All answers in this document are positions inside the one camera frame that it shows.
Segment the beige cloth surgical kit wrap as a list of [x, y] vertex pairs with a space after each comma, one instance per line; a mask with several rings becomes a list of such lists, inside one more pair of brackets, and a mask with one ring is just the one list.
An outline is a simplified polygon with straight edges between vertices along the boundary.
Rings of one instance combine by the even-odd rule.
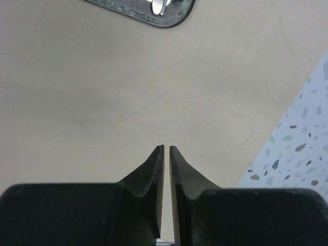
[[197, 1], [155, 29], [1, 1], [1, 189], [113, 182], [157, 145], [231, 187], [327, 49], [327, 1]]

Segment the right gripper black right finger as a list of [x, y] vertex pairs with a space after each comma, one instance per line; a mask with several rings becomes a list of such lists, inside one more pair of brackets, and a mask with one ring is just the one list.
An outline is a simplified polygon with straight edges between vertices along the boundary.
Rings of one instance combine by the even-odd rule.
[[170, 146], [176, 245], [327, 245], [327, 203], [310, 189], [223, 189]]

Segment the steel ring-handled forceps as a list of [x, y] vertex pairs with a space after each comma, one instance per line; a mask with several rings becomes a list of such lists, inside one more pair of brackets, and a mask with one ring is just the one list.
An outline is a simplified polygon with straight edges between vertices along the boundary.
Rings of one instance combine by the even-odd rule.
[[171, 0], [151, 0], [151, 10], [155, 16], [163, 16], [166, 7], [171, 3]]

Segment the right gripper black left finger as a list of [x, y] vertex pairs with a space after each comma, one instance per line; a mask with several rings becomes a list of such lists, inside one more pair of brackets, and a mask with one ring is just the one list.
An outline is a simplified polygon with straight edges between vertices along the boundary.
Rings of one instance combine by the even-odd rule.
[[155, 245], [164, 146], [116, 183], [22, 183], [1, 195], [1, 245]]

